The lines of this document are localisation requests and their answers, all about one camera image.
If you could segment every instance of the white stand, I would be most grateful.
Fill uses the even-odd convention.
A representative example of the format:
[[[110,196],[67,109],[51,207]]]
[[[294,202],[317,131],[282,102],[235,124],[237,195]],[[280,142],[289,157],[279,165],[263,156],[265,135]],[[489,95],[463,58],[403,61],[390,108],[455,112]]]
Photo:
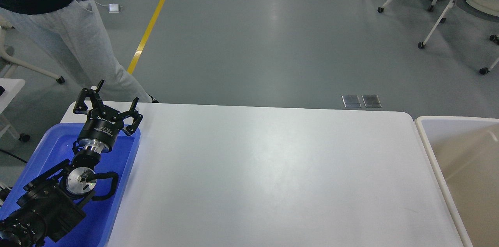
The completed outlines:
[[[0,137],[2,137],[5,132],[9,132],[14,139],[23,142],[30,140],[30,135],[19,133],[12,126],[11,122],[2,114],[24,85],[25,81],[23,79],[0,78],[0,86],[5,89],[4,93],[0,95]]]
[[[9,188],[5,183],[0,182],[0,189],[7,189]],[[0,207],[4,204],[2,199],[0,199]]]

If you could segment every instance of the gray floor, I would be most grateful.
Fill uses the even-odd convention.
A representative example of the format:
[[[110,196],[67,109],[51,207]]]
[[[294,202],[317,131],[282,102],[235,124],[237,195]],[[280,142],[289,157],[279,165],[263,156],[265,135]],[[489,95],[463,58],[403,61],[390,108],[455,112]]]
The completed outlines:
[[[159,0],[96,1],[124,6],[100,12],[127,67]],[[383,2],[166,0],[133,75],[163,103],[344,109],[342,94],[377,94],[377,111],[499,118],[499,69],[477,72],[499,56],[488,41],[499,34],[497,19],[459,4],[420,50],[444,3],[430,13],[428,0],[395,0],[379,14]],[[16,57],[61,73],[15,30],[7,44]],[[5,135],[0,148],[29,158],[80,87],[68,75],[58,85],[23,68],[14,77],[27,83],[5,115],[32,140]],[[0,180],[13,185],[21,165],[0,155]]]

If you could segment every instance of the chair wheel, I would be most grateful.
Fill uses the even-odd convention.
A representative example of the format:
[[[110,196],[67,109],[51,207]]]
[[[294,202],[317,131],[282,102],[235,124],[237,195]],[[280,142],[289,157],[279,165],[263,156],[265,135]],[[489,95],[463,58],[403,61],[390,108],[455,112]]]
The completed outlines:
[[[482,75],[486,75],[488,74],[488,72],[490,72],[490,70],[487,67],[479,70],[479,73],[481,73]]]
[[[29,140],[30,140],[30,138],[31,138],[31,137],[30,137],[30,135],[28,135],[28,134],[26,134],[26,133],[21,133],[21,134],[19,135],[19,139],[18,139],[18,140],[19,140],[19,141],[22,141],[22,142],[27,142],[27,141],[29,141]]]
[[[55,81],[57,81],[58,84],[63,84],[66,80],[64,80],[64,77],[59,77],[58,79],[56,79]]]
[[[499,44],[499,37],[497,35],[492,35],[488,39],[490,39],[491,41],[494,41],[495,43]]]

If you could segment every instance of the beige bin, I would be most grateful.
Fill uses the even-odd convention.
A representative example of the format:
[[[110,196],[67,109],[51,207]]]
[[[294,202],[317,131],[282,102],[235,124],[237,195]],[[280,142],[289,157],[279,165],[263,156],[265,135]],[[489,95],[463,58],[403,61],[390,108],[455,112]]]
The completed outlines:
[[[464,246],[499,246],[499,119],[415,123]]]

